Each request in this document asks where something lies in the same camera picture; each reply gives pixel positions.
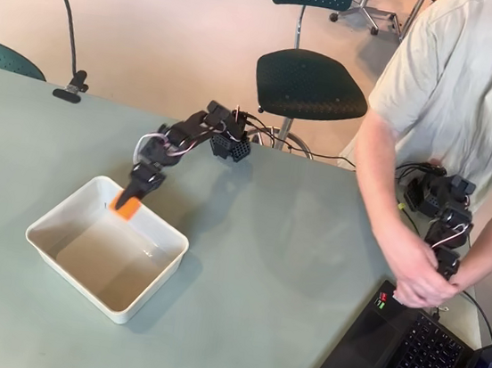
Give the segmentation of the person's right hand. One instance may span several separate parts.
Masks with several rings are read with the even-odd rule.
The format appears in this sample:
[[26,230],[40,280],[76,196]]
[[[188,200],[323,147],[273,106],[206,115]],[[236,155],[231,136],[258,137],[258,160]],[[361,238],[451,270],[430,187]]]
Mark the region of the person's right hand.
[[421,241],[408,245],[393,272],[397,279],[395,297],[407,307],[434,307],[431,304],[442,282],[447,282],[437,272],[435,256]]

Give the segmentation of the person's left hand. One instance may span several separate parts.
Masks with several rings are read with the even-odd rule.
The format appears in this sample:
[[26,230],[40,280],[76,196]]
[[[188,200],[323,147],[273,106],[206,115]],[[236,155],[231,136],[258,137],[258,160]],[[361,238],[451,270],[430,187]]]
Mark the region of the person's left hand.
[[461,293],[461,287],[458,283],[442,282],[431,304],[435,307],[441,307],[459,293]]

